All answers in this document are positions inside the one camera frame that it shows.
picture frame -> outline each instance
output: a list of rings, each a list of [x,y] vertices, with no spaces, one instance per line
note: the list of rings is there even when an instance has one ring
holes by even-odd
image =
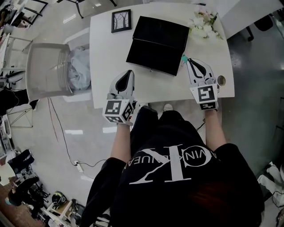
[[[121,10],[111,14],[111,33],[131,30],[131,10]]]

power strip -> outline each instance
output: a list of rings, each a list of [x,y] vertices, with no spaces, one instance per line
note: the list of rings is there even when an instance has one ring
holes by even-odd
[[[83,170],[82,166],[79,164],[78,160],[74,161],[74,163],[75,163],[75,165],[77,165],[77,169],[79,170],[79,172],[84,172],[84,170]]]

white floor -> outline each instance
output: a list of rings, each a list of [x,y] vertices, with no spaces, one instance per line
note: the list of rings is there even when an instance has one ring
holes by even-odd
[[[104,0],[105,5],[102,4],[101,8],[94,6],[95,0],[92,1],[86,0],[80,3],[83,16],[98,14],[114,8],[111,2],[107,0]],[[123,5],[118,5],[122,7],[138,3],[142,3],[142,1],[129,0],[123,1]],[[40,10],[41,5],[30,7]],[[37,43],[62,43],[67,37],[90,26],[90,16],[81,19],[77,13],[76,5],[67,1],[62,1],[59,4],[50,3],[42,14],[43,17],[38,17],[34,25],[28,30],[16,28],[13,35],[33,39]],[[24,65],[25,57],[22,55],[21,57],[20,54],[16,55],[15,59],[19,57],[18,63]],[[24,89],[25,81],[19,82],[17,87]],[[62,124],[71,160],[79,160],[94,165],[101,159],[107,159],[115,133],[104,133],[104,131],[111,131],[112,127],[116,125],[107,123],[102,117],[102,109],[95,110],[92,101],[67,103],[62,97],[53,97],[52,101]],[[171,103],[174,109],[178,110],[196,128],[203,123],[204,115],[195,101]],[[161,113],[164,103],[154,103],[152,106]],[[28,107],[29,105],[16,107],[12,112]],[[50,193],[61,191],[68,199],[77,199],[85,205],[92,182],[84,180],[84,175],[71,165],[63,134],[52,107],[51,113],[58,141],[55,137],[48,102],[45,98],[38,103],[37,111],[27,114],[33,123],[32,129],[12,129],[14,143],[21,150],[30,149],[32,151],[35,156],[32,168]],[[14,114],[9,118],[12,121],[18,115]],[[29,122],[24,116],[14,125],[28,126]],[[199,133],[204,138],[204,126],[199,130]],[[103,162],[100,162],[93,168],[82,165],[84,174],[94,178],[100,171],[102,164]]]

sneaker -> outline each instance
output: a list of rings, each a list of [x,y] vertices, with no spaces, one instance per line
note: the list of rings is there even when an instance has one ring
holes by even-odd
[[[139,108],[140,108],[140,109],[141,109],[143,106],[149,106],[149,103],[147,103],[147,102],[139,103]]]
[[[165,112],[165,111],[169,111],[169,110],[174,110],[174,109],[173,109],[173,106],[172,106],[171,104],[165,104],[165,106],[164,106],[164,112]]]

white flower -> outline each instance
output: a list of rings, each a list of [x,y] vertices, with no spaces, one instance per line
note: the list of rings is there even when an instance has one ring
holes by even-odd
[[[212,26],[206,24],[206,25],[203,26],[203,30],[204,30],[206,33],[211,32],[211,31],[212,31]]]
[[[217,35],[218,33],[217,32],[214,32],[214,31],[210,31],[207,33],[207,36],[210,38],[210,39],[217,39]]]
[[[198,36],[200,36],[202,38],[206,38],[207,37],[206,32],[203,29],[199,29],[198,27],[194,27],[192,29],[192,33],[196,34],[196,35],[198,35]]]
[[[187,24],[188,24],[188,27],[190,27],[190,28],[193,28],[193,27],[194,27],[193,20],[191,20],[191,19],[188,21]]]
[[[200,7],[199,12],[202,12],[202,13],[204,13],[204,14],[208,14],[208,12],[206,11],[206,8],[205,8],[205,7]]]
[[[193,23],[196,26],[203,26],[204,25],[204,18],[203,17],[194,18]]]

